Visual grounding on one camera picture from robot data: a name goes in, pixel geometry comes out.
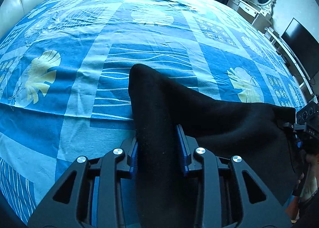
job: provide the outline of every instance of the bed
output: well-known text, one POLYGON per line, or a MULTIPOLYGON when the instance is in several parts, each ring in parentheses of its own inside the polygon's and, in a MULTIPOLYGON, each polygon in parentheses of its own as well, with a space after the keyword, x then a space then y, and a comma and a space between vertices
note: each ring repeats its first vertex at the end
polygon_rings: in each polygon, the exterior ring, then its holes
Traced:
MULTIPOLYGON (((135 63, 214 99, 305 105, 269 41, 214 0, 47 0, 2 38, 0 58, 0 189, 24 223, 78 156, 134 135, 135 63)), ((126 181, 138 226, 133 191, 126 181)))

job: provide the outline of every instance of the cable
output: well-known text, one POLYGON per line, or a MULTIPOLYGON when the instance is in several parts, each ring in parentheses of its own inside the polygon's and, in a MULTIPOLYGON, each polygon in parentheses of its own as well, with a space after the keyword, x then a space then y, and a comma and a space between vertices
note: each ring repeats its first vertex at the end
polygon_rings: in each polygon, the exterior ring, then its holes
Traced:
POLYGON ((312 77, 310 80, 308 80, 306 77, 301 76, 301 75, 298 75, 298 74, 297 74, 297 75, 293 75, 293 76, 300 76, 300 77, 304 78, 305 80, 309 81, 309 84, 312 85, 312 86, 314 86, 314 85, 316 84, 316 81, 315 81, 315 79, 314 79, 313 77, 312 77))

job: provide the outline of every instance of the black cloth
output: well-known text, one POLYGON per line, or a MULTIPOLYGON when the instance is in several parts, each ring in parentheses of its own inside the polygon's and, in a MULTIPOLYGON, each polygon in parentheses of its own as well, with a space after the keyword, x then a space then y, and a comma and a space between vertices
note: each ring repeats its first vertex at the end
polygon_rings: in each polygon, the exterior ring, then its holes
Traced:
POLYGON ((317 192, 307 209, 303 209, 302 217, 293 228, 318 228, 319 227, 319 193, 317 192))
POLYGON ((318 189, 315 192, 315 194, 312 195, 311 198, 309 198, 305 202, 299 202, 298 208, 299 208, 299 217, 300 218, 302 218, 305 215, 305 213, 309 210, 310 206, 313 204, 313 202, 316 198, 317 192, 318 192, 318 189))
POLYGON ((16 215, 0 191, 0 227, 1 228, 27 228, 16 215))
POLYGON ((192 227, 196 182, 182 177, 173 127, 215 155, 241 156, 283 205, 302 164, 294 139, 277 121, 295 122, 295 109, 214 100, 156 70, 136 64, 129 95, 138 139, 137 204, 143 228, 192 227))

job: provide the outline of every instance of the white stripe pattern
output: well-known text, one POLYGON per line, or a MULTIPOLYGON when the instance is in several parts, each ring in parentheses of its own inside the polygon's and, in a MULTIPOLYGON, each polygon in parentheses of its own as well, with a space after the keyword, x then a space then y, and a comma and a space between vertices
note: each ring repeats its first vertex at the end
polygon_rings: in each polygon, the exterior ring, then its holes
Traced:
POLYGON ((0 158, 0 190, 13 211, 27 224, 35 210, 33 183, 0 158))

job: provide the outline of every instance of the television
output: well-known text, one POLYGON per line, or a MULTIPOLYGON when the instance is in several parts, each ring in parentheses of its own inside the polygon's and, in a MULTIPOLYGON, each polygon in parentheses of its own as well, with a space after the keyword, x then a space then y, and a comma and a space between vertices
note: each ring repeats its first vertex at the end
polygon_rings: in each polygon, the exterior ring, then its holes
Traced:
POLYGON ((319 71, 319 42, 295 18, 281 38, 296 55, 309 80, 312 79, 319 71))

